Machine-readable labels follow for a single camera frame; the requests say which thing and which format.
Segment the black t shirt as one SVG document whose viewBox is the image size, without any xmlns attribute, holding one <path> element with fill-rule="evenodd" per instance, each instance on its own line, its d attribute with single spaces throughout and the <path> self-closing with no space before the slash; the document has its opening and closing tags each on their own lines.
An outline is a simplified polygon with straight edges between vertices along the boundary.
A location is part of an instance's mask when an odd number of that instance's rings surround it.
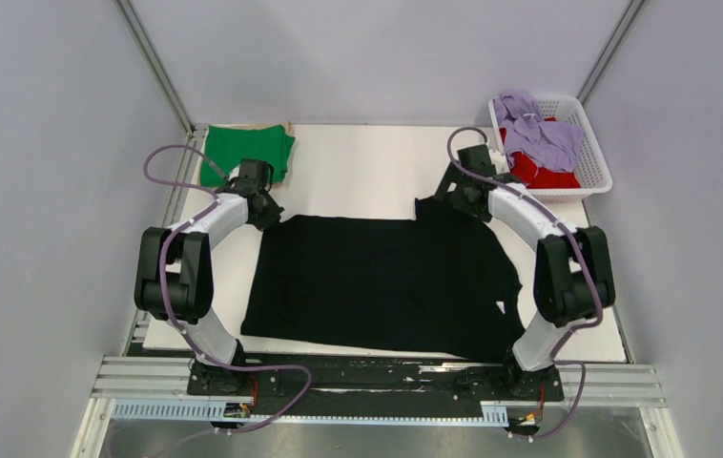
<svg viewBox="0 0 723 458">
<path fill-rule="evenodd" d="M 524 333 L 516 267 L 479 219 L 435 198 L 414 209 L 266 230 L 241 332 L 501 362 Z"/>
</svg>

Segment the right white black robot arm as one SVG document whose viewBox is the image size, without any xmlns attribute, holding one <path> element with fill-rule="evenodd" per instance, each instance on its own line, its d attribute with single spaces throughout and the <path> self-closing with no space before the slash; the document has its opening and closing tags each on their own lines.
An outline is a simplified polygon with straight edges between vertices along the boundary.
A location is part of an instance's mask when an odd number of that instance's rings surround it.
<svg viewBox="0 0 723 458">
<path fill-rule="evenodd" d="M 569 337 L 599 324 L 614 304 L 608 239 L 596 226 L 557 217 L 517 177 L 498 173 L 485 144 L 449 157 L 435 197 L 484 222 L 499 220 L 535 254 L 536 312 L 501 374 L 506 393 L 522 399 L 543 384 Z"/>
</svg>

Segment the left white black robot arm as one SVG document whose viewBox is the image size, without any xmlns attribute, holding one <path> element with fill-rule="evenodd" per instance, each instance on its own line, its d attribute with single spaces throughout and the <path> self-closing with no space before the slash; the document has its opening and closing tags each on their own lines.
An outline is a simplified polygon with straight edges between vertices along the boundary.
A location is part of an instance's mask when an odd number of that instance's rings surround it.
<svg viewBox="0 0 723 458">
<path fill-rule="evenodd" d="M 271 164 L 244 159 L 206 207 L 172 226 L 150 227 L 141 237 L 134 302 L 193 350 L 192 394 L 232 395 L 248 385 L 242 345 L 213 308 L 212 251 L 244 225 L 264 230 L 279 222 L 282 209 L 269 193 L 273 174 Z"/>
</svg>

